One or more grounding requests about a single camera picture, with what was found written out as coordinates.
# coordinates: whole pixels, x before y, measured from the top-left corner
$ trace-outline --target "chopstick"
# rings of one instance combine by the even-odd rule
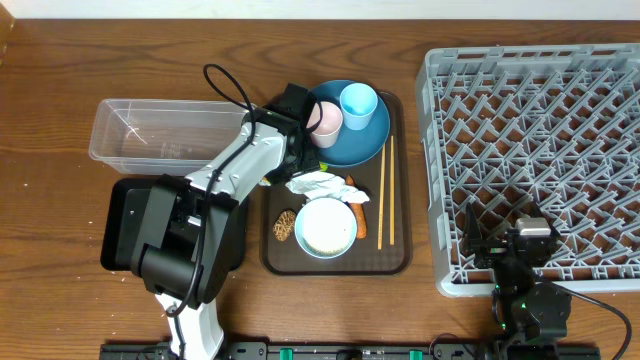
[[[382,250],[382,221],[384,221],[384,163],[386,162],[385,148],[382,146],[382,166],[380,167],[380,209],[378,212],[378,250]]]
[[[389,232],[391,234],[391,246],[394,245],[394,241],[395,241],[395,212],[394,212],[394,206],[395,206],[395,166],[394,166],[394,160],[395,157],[393,156],[393,135],[391,135],[391,159],[390,159],[390,166],[389,166],[389,176],[391,179],[391,183],[389,186]]]

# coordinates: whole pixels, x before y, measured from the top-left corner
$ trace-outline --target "carrot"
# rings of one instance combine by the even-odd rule
[[[356,186],[356,183],[353,181],[351,175],[347,176],[346,183],[349,186]],[[364,218],[364,209],[362,208],[362,204],[349,203],[349,207],[351,208],[351,211],[353,211],[353,214],[356,216],[356,224],[358,225],[356,239],[364,239],[365,237],[367,237],[367,221]]]

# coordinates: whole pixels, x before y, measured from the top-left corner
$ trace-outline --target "wooden tabletop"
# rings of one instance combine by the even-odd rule
[[[492,335],[488,298],[445,298],[434,286],[414,94],[423,57],[441,47],[639,41],[637,22],[18,20],[0,67],[0,358],[91,359],[108,341],[169,335],[142,281],[100,266],[111,187],[122,175],[87,149],[105,98],[217,99],[202,77],[207,62],[223,64],[258,104],[288,82],[374,84],[402,100],[408,141],[409,268],[393,277],[272,275],[258,257],[254,192],[246,260],[217,300],[226,331],[303,343]],[[596,298],[640,324],[637,294]],[[574,299],[569,334],[610,358],[624,325]],[[627,358],[640,357],[638,339]]]

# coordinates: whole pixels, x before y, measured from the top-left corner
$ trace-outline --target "green connector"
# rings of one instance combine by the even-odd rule
[[[280,349],[280,360],[293,360],[293,349]]]
[[[409,351],[409,360],[422,360],[422,351],[420,350]]]

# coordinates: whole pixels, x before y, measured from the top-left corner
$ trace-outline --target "crumpled white cloth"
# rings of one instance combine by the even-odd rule
[[[363,191],[345,184],[340,176],[322,171],[297,176],[286,184],[294,194],[304,194],[309,200],[329,197],[349,202],[362,204],[369,201],[369,197]]]

